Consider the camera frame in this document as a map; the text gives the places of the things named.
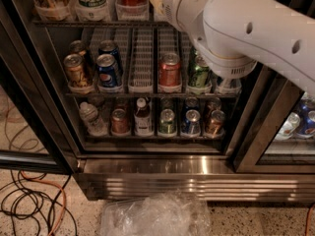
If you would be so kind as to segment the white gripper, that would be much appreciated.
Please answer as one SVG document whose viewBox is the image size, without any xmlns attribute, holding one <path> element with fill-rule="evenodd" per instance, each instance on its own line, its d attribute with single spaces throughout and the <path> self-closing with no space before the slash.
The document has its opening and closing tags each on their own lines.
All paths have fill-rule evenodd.
<svg viewBox="0 0 315 236">
<path fill-rule="evenodd" d="M 208 0 L 150 0 L 158 14 L 179 31 L 189 33 Z"/>
</svg>

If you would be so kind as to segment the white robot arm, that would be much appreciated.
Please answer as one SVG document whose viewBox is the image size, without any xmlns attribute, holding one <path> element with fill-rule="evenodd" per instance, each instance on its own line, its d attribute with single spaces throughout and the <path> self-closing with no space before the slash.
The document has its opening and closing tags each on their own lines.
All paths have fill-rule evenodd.
<svg viewBox="0 0 315 236">
<path fill-rule="evenodd" d="M 186 33 L 213 72 L 247 76 L 256 62 L 315 94 L 315 20 L 275 0 L 150 0 Z"/>
</svg>

